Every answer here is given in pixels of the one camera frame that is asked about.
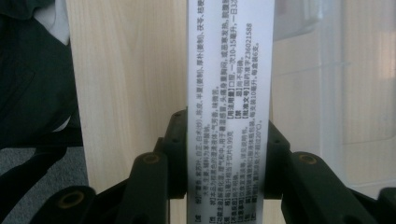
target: light wood panel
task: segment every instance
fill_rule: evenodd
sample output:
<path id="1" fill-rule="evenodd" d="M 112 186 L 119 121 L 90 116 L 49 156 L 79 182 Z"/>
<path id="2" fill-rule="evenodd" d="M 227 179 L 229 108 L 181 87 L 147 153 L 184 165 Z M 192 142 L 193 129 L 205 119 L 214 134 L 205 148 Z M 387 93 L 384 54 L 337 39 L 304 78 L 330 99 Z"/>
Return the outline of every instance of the light wood panel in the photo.
<path id="1" fill-rule="evenodd" d="M 186 106 L 184 0 L 67 1 L 90 185 L 126 178 Z"/>

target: black fabric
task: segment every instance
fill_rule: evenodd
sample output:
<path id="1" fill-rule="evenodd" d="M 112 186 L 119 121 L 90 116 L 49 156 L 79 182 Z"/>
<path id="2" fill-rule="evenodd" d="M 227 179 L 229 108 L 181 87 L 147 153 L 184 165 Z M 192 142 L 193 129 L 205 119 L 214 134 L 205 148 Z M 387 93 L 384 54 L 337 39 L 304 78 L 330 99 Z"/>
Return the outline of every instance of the black fabric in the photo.
<path id="1" fill-rule="evenodd" d="M 62 125 L 78 109 L 70 46 L 35 19 L 53 0 L 0 0 L 0 149 Z"/>

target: wooden surface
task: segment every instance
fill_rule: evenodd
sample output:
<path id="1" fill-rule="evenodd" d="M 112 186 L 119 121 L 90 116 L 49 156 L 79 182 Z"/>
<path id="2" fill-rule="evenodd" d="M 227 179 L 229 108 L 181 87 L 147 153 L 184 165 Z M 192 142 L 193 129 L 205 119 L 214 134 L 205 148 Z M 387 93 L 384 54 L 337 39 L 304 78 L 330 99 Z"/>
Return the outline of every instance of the wooden surface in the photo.
<path id="1" fill-rule="evenodd" d="M 90 186 L 125 179 L 185 109 L 185 0 L 68 0 L 73 61 Z M 172 202 L 185 223 L 185 201 Z M 271 222 L 279 205 L 266 206 Z"/>
<path id="2" fill-rule="evenodd" d="M 338 162 L 344 179 L 385 186 L 396 179 L 394 2 L 335 2 L 342 16 L 327 23 L 332 32 L 318 26 L 275 44 L 274 122 L 294 150 Z M 171 114 L 187 104 L 186 1 L 67 6 L 89 181 L 102 191 L 128 176 L 134 158 L 153 149 Z M 278 202 L 265 205 L 266 223 L 284 222 Z M 185 223 L 184 201 L 171 211 L 172 223 Z"/>

